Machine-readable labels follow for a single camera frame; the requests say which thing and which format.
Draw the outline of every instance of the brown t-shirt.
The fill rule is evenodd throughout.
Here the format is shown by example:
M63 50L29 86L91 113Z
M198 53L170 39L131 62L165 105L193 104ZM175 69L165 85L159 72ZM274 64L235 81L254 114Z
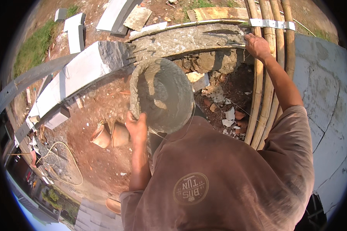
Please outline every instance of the brown t-shirt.
M120 194L125 231L294 229L314 183L304 107L282 114L262 151L199 116L188 126L156 150L147 188Z

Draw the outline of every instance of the terracotta pot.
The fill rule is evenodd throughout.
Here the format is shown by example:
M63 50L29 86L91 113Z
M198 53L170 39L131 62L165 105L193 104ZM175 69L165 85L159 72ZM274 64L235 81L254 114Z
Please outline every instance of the terracotta pot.
M115 201L111 198L108 198L105 202L105 205L112 212L114 212L116 214L121 214L121 203L120 202Z
M109 134L104 125L101 125L91 136L90 142L106 148L111 142L111 134Z
M130 133L127 128L118 124L114 124L112 131L112 146L119 147L128 144Z

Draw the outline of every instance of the sky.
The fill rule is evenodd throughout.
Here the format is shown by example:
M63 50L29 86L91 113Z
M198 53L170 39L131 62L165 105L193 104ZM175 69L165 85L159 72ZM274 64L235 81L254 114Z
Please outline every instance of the sky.
M30 213L23 205L18 201L18 198L14 196L15 199L17 200L17 203L21 210L23 211L24 215L27 217L28 221L32 224L33 228L36 229L37 231L53 231L53 230L59 230L59 231L71 231L70 229L67 228L65 224L62 223L51 223L44 225L40 223L38 220L36 220L33 216L32 213Z

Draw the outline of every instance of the construction worker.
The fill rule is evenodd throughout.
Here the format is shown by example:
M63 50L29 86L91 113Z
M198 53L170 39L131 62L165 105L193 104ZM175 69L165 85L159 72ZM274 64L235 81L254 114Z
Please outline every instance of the construction worker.
M129 191L120 194L124 230L294 230L314 183L307 112L299 91L270 54L245 35L246 49L270 75L283 114L256 151L194 116L153 152L149 169L147 115L128 112L132 139Z

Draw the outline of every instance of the t-shirt logo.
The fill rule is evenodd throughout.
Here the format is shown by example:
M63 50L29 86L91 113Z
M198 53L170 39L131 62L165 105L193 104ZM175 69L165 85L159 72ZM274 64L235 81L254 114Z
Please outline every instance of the t-shirt logo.
M190 173L177 181L173 198L178 204L192 205L201 202L207 195L209 182L203 173Z

